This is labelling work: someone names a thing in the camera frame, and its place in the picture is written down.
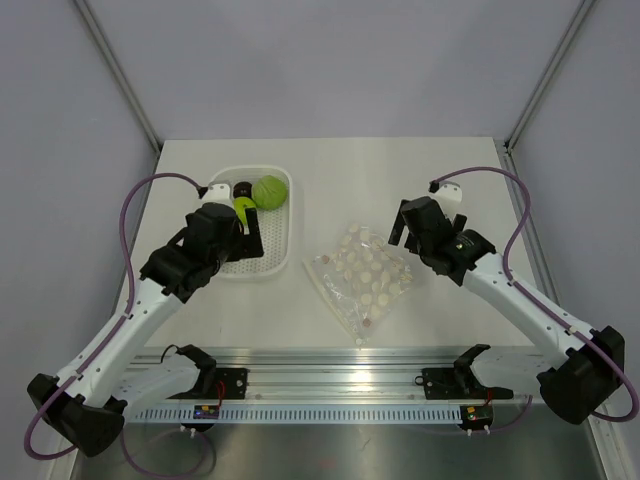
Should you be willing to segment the light green apple toy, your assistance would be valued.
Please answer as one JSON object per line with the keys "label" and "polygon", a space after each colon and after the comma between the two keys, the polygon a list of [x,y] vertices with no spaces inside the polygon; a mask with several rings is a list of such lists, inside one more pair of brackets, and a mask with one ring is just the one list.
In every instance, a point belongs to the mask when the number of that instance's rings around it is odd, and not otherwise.
{"label": "light green apple toy", "polygon": [[237,214],[238,218],[240,219],[241,223],[244,226],[247,226],[248,225],[248,218],[247,218],[246,211],[250,210],[250,209],[256,210],[257,206],[256,206],[255,202],[249,197],[239,196],[239,197],[234,199],[233,205],[234,205],[234,209],[235,209],[236,214]]}

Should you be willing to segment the dark round fruit toy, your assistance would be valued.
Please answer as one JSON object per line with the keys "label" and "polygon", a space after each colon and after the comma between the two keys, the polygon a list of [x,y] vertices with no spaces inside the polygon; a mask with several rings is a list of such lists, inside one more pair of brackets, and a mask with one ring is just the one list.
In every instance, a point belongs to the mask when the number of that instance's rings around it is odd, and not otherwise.
{"label": "dark round fruit toy", "polygon": [[252,197],[252,183],[248,181],[238,182],[233,187],[234,198],[251,198]]}

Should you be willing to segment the green cabbage toy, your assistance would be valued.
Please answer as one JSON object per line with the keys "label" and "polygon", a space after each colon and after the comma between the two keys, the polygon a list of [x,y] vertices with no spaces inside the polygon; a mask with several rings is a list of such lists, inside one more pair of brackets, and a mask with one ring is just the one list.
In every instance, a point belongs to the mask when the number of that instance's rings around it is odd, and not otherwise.
{"label": "green cabbage toy", "polygon": [[288,197],[288,187],[279,178],[266,175],[252,186],[252,199],[258,208],[275,210],[280,208]]}

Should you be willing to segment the clear dotted zip bag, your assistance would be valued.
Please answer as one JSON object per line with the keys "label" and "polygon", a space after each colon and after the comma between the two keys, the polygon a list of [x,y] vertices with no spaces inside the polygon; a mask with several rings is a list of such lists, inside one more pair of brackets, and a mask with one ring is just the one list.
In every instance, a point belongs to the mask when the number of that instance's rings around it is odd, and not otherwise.
{"label": "clear dotted zip bag", "polygon": [[415,284],[409,264],[366,225],[353,223],[337,243],[306,259],[304,269],[321,299],[358,347]]}

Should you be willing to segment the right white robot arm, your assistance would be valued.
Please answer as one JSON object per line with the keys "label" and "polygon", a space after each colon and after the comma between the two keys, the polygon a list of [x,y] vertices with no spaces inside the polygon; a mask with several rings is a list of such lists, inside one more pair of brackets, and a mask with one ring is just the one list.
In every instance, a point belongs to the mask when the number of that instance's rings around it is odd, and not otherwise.
{"label": "right white robot arm", "polygon": [[439,203],[423,196],[401,202],[389,237],[404,240],[435,274],[480,297],[544,356],[534,389],[562,420],[579,425],[623,384],[625,340],[611,326],[596,330],[539,291],[518,282],[502,256],[466,218],[448,219]]}

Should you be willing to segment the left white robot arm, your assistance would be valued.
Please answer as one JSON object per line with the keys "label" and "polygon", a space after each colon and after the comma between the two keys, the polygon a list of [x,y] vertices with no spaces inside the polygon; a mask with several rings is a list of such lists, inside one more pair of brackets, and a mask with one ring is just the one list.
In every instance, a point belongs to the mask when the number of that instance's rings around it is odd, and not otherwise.
{"label": "left white robot arm", "polygon": [[122,375],[151,335],[221,267],[264,254],[258,215],[208,202],[186,217],[186,225],[155,250],[130,283],[123,313],[114,315],[94,339],[55,375],[37,374],[27,393],[44,420],[87,457],[106,450],[125,423],[175,395],[220,394],[215,359],[194,345],[131,380]]}

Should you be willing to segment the white perforated plastic basket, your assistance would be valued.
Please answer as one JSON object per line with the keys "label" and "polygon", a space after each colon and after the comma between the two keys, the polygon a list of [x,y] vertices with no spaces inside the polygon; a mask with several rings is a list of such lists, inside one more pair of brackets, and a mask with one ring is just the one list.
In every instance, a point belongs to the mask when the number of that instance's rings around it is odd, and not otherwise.
{"label": "white perforated plastic basket", "polygon": [[284,183],[287,198],[274,210],[257,210],[257,223],[264,254],[258,258],[225,263],[217,277],[227,281],[266,281],[280,274],[289,259],[294,199],[292,178],[275,165],[241,165],[216,172],[208,182],[208,192],[201,200],[233,206],[233,187],[239,182],[255,185],[265,176],[273,176]]}

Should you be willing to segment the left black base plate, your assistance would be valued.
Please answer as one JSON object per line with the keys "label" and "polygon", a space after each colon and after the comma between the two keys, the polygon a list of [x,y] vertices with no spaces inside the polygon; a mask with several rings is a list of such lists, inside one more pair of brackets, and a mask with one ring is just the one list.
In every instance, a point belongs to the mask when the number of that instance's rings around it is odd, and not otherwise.
{"label": "left black base plate", "polygon": [[246,396],[249,370],[246,368],[217,367],[215,374],[206,379],[200,374],[195,385],[182,393],[170,396],[171,400],[243,400]]}

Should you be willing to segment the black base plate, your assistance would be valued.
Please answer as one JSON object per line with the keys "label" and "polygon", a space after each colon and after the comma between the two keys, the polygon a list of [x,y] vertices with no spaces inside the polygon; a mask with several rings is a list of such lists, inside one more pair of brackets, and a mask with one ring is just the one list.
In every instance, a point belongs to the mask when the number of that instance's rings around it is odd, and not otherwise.
{"label": "black base plate", "polygon": [[424,368],[414,378],[427,400],[511,400],[514,392],[502,387],[485,387],[472,373],[454,367]]}
{"label": "black base plate", "polygon": [[249,370],[246,368],[217,367],[215,374],[206,379],[200,374],[195,385],[182,393],[170,396],[171,400],[243,400],[246,396]]}

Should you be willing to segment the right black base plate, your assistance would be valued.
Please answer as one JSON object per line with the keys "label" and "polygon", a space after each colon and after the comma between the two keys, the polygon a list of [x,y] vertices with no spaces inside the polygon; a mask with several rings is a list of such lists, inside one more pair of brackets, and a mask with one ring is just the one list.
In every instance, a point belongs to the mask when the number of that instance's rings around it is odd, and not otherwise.
{"label": "right black base plate", "polygon": [[472,373],[454,367],[424,368],[414,378],[427,400],[511,400],[514,392],[502,387],[485,387]]}

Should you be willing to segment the aluminium mounting rail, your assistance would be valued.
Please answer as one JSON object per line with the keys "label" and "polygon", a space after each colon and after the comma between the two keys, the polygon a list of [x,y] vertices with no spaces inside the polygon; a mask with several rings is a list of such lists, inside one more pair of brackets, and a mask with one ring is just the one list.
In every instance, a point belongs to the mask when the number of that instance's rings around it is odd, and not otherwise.
{"label": "aluminium mounting rail", "polygon": [[422,369],[446,366],[457,347],[251,349],[207,347],[222,367],[248,370],[247,404],[423,403]]}

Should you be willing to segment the right aluminium frame post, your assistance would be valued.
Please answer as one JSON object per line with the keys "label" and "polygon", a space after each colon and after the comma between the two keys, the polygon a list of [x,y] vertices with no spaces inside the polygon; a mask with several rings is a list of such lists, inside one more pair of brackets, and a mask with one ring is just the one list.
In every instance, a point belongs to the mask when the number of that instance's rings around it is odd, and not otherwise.
{"label": "right aluminium frame post", "polygon": [[514,126],[504,141],[504,148],[509,155],[513,154],[529,124],[533,121],[545,95],[550,90],[564,63],[568,60],[571,49],[598,4],[599,1],[597,0],[581,0],[578,3],[540,76],[536,80],[534,88],[528,96]]}

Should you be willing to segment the aluminium frame post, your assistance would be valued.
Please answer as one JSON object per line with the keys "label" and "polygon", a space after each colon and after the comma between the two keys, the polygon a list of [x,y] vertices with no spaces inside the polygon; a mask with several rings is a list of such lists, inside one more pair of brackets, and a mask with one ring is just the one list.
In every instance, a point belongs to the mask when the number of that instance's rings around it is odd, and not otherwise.
{"label": "aluminium frame post", "polygon": [[599,1],[597,0],[581,0],[578,3],[540,76],[536,80],[534,88],[528,96],[514,126],[504,141],[504,148],[509,155],[513,154],[529,124],[533,121],[545,95],[550,90],[564,63],[568,60],[571,49],[598,4]]}
{"label": "aluminium frame post", "polygon": [[91,6],[91,3],[86,0],[72,0],[71,5],[85,25],[89,38],[109,70],[110,75],[120,90],[138,126],[141,128],[151,150],[154,152],[154,155],[159,158],[162,153],[163,141],[158,136],[135,89],[129,81],[94,8]]}

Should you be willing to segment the left aluminium frame post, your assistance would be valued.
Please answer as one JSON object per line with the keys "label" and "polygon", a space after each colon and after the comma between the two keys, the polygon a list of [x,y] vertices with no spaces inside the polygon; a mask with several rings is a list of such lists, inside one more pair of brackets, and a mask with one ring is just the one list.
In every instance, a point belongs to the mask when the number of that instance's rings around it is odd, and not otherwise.
{"label": "left aluminium frame post", "polygon": [[158,136],[135,89],[129,81],[94,8],[91,6],[91,3],[86,0],[72,0],[71,5],[85,25],[89,38],[109,70],[110,75],[120,90],[138,126],[141,128],[151,150],[154,152],[154,155],[159,158],[162,153],[163,141]]}

